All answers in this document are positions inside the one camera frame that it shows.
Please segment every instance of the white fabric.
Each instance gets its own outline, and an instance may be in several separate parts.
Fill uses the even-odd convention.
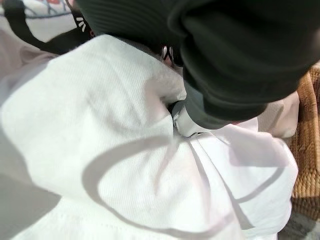
[[[291,138],[297,130],[299,103],[297,91],[282,100],[269,103],[258,116],[259,131],[271,133],[276,138]]]
[[[0,239],[269,240],[288,221],[283,141],[256,118],[179,136],[183,80],[154,57],[103,35],[28,66],[0,80]]]

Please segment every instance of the dark sleeve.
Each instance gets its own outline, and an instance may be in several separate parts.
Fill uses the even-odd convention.
[[[187,2],[172,2],[169,26],[184,36],[185,106],[204,128],[258,116],[320,59],[318,0]]]

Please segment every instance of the black fabric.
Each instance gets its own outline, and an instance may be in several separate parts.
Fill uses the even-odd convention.
[[[77,2],[98,34],[172,46],[184,65],[186,109],[205,128],[259,115],[320,59],[318,0]]]

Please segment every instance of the white towel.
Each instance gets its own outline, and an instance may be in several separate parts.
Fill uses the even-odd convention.
[[[256,118],[179,136],[183,79],[154,57],[102,35],[28,66],[0,79],[0,239],[269,240],[288,221],[286,145]]]

